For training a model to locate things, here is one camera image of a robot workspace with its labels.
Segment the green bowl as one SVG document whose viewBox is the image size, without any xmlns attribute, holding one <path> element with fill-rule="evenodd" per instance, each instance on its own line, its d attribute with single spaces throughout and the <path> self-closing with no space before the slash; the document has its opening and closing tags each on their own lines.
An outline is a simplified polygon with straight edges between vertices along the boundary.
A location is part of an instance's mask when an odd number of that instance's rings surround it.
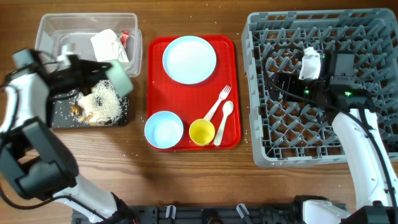
<svg viewBox="0 0 398 224">
<path fill-rule="evenodd" d="M 119 60 L 110 60 L 108 63 L 111 64 L 111 67 L 105 72 L 106 77 L 120 98 L 127 96 L 133 91 L 129 75 L 126 74 Z"/>
</svg>

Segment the white napkin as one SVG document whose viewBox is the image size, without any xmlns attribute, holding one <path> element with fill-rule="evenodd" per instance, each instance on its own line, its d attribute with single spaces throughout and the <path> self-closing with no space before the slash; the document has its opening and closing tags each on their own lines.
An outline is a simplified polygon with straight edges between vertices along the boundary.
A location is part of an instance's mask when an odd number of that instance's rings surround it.
<svg viewBox="0 0 398 224">
<path fill-rule="evenodd" d="M 129 62 L 124 46 L 111 29 L 97 33 L 90 40 L 98 62 L 108 60 L 119 60 L 122 63 Z"/>
</svg>

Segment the yellow cup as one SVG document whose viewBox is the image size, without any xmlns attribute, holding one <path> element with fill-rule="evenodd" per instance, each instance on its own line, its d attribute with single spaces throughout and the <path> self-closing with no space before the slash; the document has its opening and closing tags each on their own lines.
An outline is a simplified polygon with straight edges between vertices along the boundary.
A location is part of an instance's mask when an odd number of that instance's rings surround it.
<svg viewBox="0 0 398 224">
<path fill-rule="evenodd" d="M 197 146 L 207 146 L 215 137 L 215 127 L 206 119 L 197 119 L 189 127 L 190 139 Z"/>
</svg>

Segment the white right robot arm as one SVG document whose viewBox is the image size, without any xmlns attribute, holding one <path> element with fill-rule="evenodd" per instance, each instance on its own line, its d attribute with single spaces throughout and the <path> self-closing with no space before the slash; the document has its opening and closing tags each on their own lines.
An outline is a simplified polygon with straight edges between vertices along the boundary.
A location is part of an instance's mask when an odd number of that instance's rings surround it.
<svg viewBox="0 0 398 224">
<path fill-rule="evenodd" d="M 334 206 L 322 197 L 296 199 L 296 220 L 302 223 L 397 223 L 397 176 L 384 148 L 370 93 L 354 83 L 354 53 L 298 48 L 299 75 L 269 76 L 266 63 L 280 47 L 262 59 L 270 97 L 307 103 L 325 111 L 345 152 L 354 183 L 356 211 Z"/>
</svg>

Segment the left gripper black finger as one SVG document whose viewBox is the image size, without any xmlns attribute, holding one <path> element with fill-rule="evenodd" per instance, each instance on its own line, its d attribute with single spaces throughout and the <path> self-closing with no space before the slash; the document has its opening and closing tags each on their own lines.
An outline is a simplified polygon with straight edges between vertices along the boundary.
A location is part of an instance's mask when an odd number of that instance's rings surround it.
<svg viewBox="0 0 398 224">
<path fill-rule="evenodd" d="M 109 62 L 94 62 L 91 60 L 80 60 L 81 72 L 85 77 L 105 78 L 113 66 Z"/>
<path fill-rule="evenodd" d="M 91 94 L 91 93 L 92 93 L 92 90 L 91 90 L 91 89 L 92 89 L 95 85 L 96 85 L 96 82 L 91 82 L 91 81 L 81 83 L 81 93 L 82 93 L 83 95 L 89 95 L 89 94 Z"/>
</svg>

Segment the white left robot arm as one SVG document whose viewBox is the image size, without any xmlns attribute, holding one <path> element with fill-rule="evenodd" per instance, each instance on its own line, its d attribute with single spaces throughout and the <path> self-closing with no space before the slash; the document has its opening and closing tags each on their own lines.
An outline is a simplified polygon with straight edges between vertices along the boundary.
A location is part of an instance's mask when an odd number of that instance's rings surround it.
<svg viewBox="0 0 398 224">
<path fill-rule="evenodd" d="M 6 76 L 6 114 L 1 125 L 1 173 L 23 199 L 39 205 L 63 203 L 91 223 L 138 223 L 139 217 L 114 193 L 84 178 L 71 151 L 50 129 L 49 101 L 78 90 L 84 95 L 109 80 L 120 97 L 133 89 L 118 60 L 94 62 L 69 54 L 50 72 L 34 49 L 13 56 L 16 70 Z"/>
</svg>

